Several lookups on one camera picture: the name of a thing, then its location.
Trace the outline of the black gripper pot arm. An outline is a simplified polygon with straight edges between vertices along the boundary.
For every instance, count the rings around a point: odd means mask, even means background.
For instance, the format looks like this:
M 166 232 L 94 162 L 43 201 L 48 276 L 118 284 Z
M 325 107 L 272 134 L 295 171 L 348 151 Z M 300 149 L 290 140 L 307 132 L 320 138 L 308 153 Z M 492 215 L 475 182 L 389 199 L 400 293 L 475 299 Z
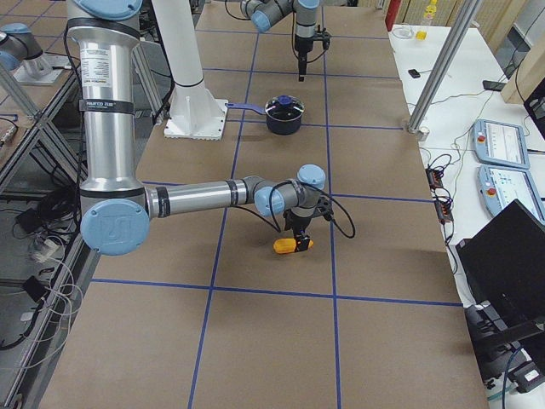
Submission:
M 307 55 L 313 50 L 313 39 L 295 36 L 294 48 L 298 59 L 298 81 L 303 82 L 307 75 Z

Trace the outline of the black gripper corn arm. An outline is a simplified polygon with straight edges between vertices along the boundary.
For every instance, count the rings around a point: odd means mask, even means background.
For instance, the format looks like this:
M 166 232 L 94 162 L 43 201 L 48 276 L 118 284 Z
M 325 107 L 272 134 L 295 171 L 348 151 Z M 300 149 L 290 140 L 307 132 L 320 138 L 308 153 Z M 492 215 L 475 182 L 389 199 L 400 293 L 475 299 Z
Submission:
M 310 247 L 310 236 L 306 229 L 311 220 L 316 216 L 316 210 L 305 210 L 304 216 L 299 216 L 293 209 L 284 211 L 284 231 L 291 230 L 295 237 L 295 251 L 307 251 Z

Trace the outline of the silver robot arm with corn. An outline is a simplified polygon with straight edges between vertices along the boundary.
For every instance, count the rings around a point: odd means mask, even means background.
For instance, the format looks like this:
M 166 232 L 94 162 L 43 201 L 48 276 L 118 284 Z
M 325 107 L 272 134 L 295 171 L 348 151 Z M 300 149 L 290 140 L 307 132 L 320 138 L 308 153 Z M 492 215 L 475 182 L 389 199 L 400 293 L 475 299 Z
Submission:
M 140 42 L 139 1 L 70 1 L 66 37 L 80 53 L 79 108 L 86 136 L 88 175 L 81 183 L 80 231 L 85 243 L 108 256 L 139 248 L 154 218 L 253 204 L 264 217 L 282 216 L 293 235 L 274 250 L 290 254 L 309 249 L 307 226 L 324 216 L 324 171 L 302 166 L 295 178 L 280 182 L 259 176 L 145 187 L 136 177 L 133 54 Z M 207 89 L 187 1 L 152 5 L 174 84 L 168 137 L 218 140 L 231 103 Z

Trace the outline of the silver robot arm at pot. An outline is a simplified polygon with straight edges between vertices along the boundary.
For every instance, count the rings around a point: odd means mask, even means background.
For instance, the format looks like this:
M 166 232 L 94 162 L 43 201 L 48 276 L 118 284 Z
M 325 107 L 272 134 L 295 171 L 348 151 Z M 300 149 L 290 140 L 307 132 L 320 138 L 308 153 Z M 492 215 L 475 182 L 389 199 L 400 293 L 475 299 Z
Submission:
M 295 17 L 294 49 L 299 62 L 307 62 L 317 38 L 318 0 L 239 1 L 244 18 L 252 21 L 259 32 L 266 32 L 283 18 Z

